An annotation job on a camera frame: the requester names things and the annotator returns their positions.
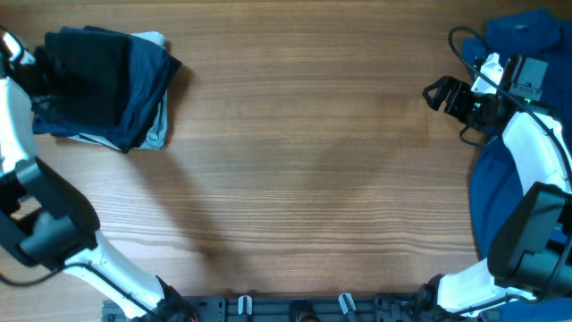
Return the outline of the black polo shirt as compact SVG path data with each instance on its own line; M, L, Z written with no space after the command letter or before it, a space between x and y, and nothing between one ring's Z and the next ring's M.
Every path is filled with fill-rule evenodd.
M39 114L51 122L115 126L128 82L129 50L125 36L48 32L37 51L46 80Z

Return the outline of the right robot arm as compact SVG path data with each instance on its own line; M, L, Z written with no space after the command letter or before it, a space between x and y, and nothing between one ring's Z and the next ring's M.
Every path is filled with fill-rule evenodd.
M512 301L537 304L571 296L571 154L559 118L541 104L548 64L516 55L505 66L496 54L481 64L473 84L443 76L424 88L433 110L442 109L469 128L496 130L511 154L523 198L492 239L482 261L438 276L419 292L420 309L446 318L474 318Z

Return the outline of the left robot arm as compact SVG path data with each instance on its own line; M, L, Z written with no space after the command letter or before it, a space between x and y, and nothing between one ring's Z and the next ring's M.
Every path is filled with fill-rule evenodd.
M97 212L39 156L31 100L15 74L34 58L20 45L1 51L1 245L24 266L73 275L114 301L133 321L195 321L170 285L118 251Z

